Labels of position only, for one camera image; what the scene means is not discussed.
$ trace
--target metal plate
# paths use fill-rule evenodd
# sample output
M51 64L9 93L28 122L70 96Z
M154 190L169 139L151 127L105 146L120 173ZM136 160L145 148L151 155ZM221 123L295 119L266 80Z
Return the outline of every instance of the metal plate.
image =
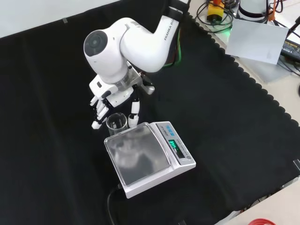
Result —
M171 165L163 145L148 124L141 124L107 138L105 146L125 186Z

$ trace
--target black tablecloth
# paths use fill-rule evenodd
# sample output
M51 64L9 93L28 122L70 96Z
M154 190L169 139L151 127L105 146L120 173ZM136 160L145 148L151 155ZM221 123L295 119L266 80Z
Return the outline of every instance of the black tablecloth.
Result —
M124 16L154 31L160 10L147 26L152 12L133 2L0 40L1 224L108 224L119 180L107 131L90 127L94 72L83 41ZM140 93L140 122L170 121L197 166L129 200L114 193L119 224L211 225L297 175L298 124L190 18L181 50L180 65L151 76L154 95Z

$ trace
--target scale display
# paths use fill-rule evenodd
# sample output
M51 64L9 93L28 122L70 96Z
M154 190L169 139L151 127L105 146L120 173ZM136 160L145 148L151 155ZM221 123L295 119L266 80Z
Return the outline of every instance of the scale display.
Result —
M182 151L180 150L177 143L175 142L175 140L168 140L168 141L169 141L170 146L175 150L178 158L185 158Z

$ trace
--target clear glass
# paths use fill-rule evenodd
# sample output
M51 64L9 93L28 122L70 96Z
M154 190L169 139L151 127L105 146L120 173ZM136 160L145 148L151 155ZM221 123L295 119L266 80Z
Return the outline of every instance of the clear glass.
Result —
M127 118L121 112L110 115L106 120L106 125L110 136L116 135L128 128Z

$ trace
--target white device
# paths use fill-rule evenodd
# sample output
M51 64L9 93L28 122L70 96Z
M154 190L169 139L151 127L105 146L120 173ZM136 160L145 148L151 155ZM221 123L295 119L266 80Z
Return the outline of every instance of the white device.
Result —
M263 21L269 3L270 0L240 0L239 16L248 21Z
M127 198L196 166L170 122L142 123L104 143Z
M94 94L90 102L91 106L95 106L94 129L101 127L111 108L122 104L132 94L134 99L128 124L130 127L137 125L140 102L136 88L140 86L148 94L152 94L155 88L131 65L153 73L165 64L172 39L178 31L178 20L188 10L189 1L172 0L169 4L168 16L161 17L154 33L133 19L122 18L109 28L93 31L86 37L84 54L97 73L90 83Z

